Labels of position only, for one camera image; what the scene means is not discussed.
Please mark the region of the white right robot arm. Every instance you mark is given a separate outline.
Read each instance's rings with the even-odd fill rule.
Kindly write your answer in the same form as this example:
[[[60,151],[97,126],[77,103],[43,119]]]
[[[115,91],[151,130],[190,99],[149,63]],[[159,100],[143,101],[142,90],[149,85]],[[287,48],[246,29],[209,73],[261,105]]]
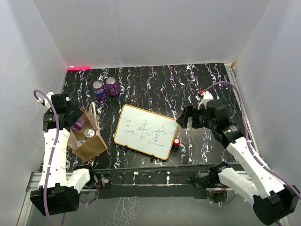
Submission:
[[[176,122],[185,129],[188,119],[192,119],[194,129],[210,129],[214,138],[237,159],[249,176],[246,179],[228,163],[222,162],[212,166],[207,176],[200,178],[195,175],[196,185],[210,183],[216,187],[225,185],[231,188],[252,205],[257,218],[267,226],[295,211],[298,189],[271,174],[257,152],[247,146],[242,128],[230,121],[222,101],[202,100],[200,105],[186,106]]]

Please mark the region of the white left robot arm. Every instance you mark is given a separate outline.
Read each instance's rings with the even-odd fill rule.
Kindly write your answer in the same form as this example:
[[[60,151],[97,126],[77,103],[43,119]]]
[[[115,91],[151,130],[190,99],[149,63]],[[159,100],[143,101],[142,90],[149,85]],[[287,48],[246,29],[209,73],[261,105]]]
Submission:
[[[31,202],[42,215],[62,214],[76,211],[79,207],[79,194],[83,187],[92,188],[97,183],[96,174],[83,167],[76,169],[68,178],[66,175],[67,143],[70,129],[77,123],[82,111],[67,93],[41,94],[37,101],[47,107],[43,115],[43,135],[45,151],[42,175],[38,188],[31,191]]]

